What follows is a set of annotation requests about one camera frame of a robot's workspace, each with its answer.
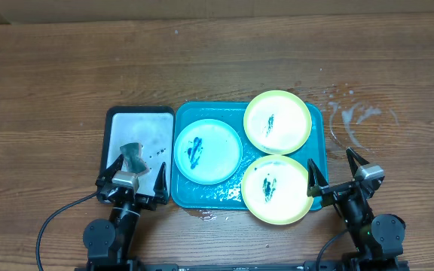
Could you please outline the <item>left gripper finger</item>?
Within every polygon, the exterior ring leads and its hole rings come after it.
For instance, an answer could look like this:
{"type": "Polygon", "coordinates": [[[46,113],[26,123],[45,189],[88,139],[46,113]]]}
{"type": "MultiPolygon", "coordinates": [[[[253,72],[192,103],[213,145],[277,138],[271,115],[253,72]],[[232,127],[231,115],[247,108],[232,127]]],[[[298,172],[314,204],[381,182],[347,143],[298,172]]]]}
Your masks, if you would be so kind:
{"type": "Polygon", "coordinates": [[[167,178],[166,178],[166,164],[162,163],[154,183],[154,196],[158,199],[167,199],[167,178]]]}
{"type": "Polygon", "coordinates": [[[117,171],[121,171],[124,162],[124,155],[120,154],[118,158],[108,168],[101,171],[99,181],[111,181],[117,171]]]}

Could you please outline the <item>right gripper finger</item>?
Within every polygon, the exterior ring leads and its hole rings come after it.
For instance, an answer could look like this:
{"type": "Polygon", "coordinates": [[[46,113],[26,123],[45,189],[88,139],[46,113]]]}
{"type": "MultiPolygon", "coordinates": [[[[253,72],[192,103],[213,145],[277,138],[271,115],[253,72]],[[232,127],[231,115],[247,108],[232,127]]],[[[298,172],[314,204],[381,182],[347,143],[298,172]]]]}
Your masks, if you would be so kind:
{"type": "Polygon", "coordinates": [[[362,176],[362,166],[368,165],[369,162],[352,148],[346,149],[346,155],[353,177],[362,176]]]}
{"type": "Polygon", "coordinates": [[[308,196],[322,196],[329,191],[329,183],[312,159],[307,161],[308,196]]]}

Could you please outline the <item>green and pink sponge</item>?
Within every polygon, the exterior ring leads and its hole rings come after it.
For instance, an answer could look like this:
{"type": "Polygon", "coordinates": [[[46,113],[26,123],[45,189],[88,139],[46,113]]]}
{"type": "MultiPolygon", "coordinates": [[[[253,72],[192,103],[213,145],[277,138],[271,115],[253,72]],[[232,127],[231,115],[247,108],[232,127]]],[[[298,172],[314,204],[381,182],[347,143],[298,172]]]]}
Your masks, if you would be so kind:
{"type": "Polygon", "coordinates": [[[142,147],[140,143],[128,143],[120,146],[120,151],[124,155],[127,163],[127,171],[137,175],[144,175],[149,171],[148,165],[142,159],[142,147]]]}

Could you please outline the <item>light blue plate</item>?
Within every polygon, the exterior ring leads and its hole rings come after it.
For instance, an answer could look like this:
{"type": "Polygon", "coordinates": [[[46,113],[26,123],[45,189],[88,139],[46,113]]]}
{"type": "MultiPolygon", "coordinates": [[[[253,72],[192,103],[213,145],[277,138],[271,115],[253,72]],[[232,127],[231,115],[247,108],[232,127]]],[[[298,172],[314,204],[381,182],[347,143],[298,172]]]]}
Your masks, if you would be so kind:
{"type": "Polygon", "coordinates": [[[234,128],[216,119],[187,125],[174,143],[177,169],[197,184],[218,184],[239,168],[243,145],[234,128]]]}

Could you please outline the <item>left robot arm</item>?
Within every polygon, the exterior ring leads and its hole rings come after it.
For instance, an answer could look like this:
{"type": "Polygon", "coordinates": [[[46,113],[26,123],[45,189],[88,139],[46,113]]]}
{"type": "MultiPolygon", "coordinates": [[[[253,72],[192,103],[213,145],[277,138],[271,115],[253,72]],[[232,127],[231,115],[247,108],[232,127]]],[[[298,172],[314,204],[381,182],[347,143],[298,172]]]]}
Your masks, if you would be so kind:
{"type": "Polygon", "coordinates": [[[137,192],[138,176],[123,171],[123,164],[120,155],[96,180],[96,198],[113,207],[109,218],[91,221],[84,229],[87,270],[144,270],[142,261],[129,255],[141,211],[154,211],[157,205],[169,202],[165,163],[155,179],[153,196],[137,192]]]}

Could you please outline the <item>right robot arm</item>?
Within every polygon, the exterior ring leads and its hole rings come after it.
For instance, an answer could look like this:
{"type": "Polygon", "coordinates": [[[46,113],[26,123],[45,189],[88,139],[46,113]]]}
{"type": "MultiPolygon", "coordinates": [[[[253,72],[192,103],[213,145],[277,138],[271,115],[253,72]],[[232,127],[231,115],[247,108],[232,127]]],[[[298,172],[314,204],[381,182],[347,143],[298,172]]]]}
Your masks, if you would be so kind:
{"type": "Polygon", "coordinates": [[[408,270],[407,261],[398,260],[403,254],[405,222],[397,215],[374,215],[368,200],[382,185],[384,170],[370,163],[352,148],[346,149],[352,173],[348,182],[331,186],[312,159],[307,161],[307,195],[320,197],[321,206],[333,206],[345,229],[327,241],[314,261],[304,263],[307,270],[408,270]],[[349,234],[354,252],[345,253],[340,260],[322,261],[326,249],[337,239],[349,234]]]}

